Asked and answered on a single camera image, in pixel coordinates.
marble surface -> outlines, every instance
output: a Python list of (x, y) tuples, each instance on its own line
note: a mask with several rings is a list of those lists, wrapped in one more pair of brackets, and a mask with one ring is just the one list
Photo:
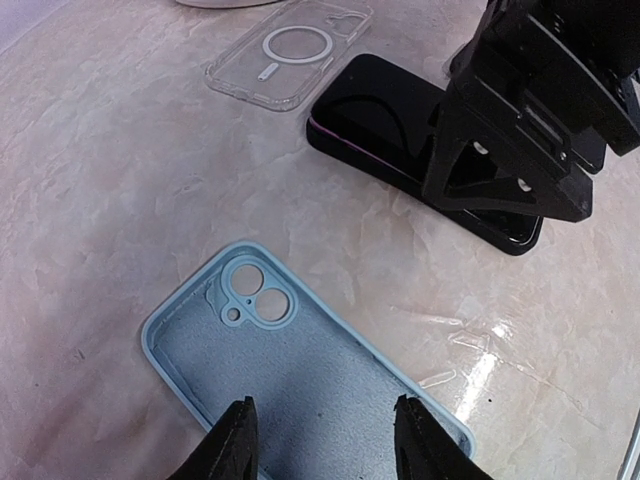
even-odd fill
[[(483, 0), (370, 0), (379, 53), (444, 85)], [(225, 245), (263, 243), (466, 422), (499, 479), (614, 478), (640, 401), (638, 154), (591, 219), (507, 257), (207, 89), (274, 6), (71, 0), (0, 61), (0, 477), (164, 478), (203, 435), (144, 319)]]

white object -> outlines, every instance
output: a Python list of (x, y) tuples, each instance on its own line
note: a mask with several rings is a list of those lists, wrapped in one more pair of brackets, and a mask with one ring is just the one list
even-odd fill
[(240, 8), (266, 5), (280, 0), (176, 0), (182, 5), (199, 8)]
[[(317, 55), (313, 55), (307, 58), (287, 58), (287, 57), (282, 57), (277, 53), (275, 53), (271, 49), (271, 42), (273, 41), (273, 39), (276, 38), (278, 35), (281, 35), (286, 32), (292, 32), (292, 31), (317, 33), (325, 41), (324, 50), (322, 50)], [(333, 50), (333, 38), (331, 38), (331, 35), (329, 35), (324, 30), (321, 30), (316, 27), (308, 27), (306, 25), (291, 25), (289, 27), (278, 28), (277, 30), (274, 30), (269, 35), (267, 35), (264, 41), (262, 42), (262, 49), (264, 50), (264, 53), (267, 55), (267, 57), (269, 57), (272, 60), (275, 60), (276, 62), (286, 63), (288, 65), (306, 65), (308, 63), (319, 62), (320, 60), (324, 60), (325, 58), (327, 58), (331, 53), (331, 51)]]

transparent phone case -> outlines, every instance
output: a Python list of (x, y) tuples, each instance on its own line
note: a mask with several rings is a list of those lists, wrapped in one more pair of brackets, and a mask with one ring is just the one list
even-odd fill
[(206, 83), (269, 110), (292, 110), (365, 32), (372, 15), (353, 0), (287, 2), (208, 65)]

phone case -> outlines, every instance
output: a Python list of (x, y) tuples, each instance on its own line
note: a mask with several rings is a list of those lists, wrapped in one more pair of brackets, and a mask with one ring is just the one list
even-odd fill
[(371, 24), (366, 4), (337, 3), (285, 2), (207, 66), (206, 84), (276, 112), (296, 108)]
[[(236, 282), (247, 268), (261, 274), (251, 291)], [(279, 312), (262, 301), (276, 292)], [(464, 425), (255, 243), (204, 265), (146, 321), (142, 346), (206, 430), (233, 401), (255, 399), (262, 479), (396, 478), (401, 395), (419, 397), (467, 456), (475, 450)]]

black plastic part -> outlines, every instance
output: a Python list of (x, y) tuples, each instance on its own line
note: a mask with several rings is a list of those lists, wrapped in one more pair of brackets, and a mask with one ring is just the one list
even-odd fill
[(398, 480), (491, 480), (417, 398), (396, 404), (395, 447)]
[(258, 480), (258, 416), (253, 399), (232, 403), (168, 480)]

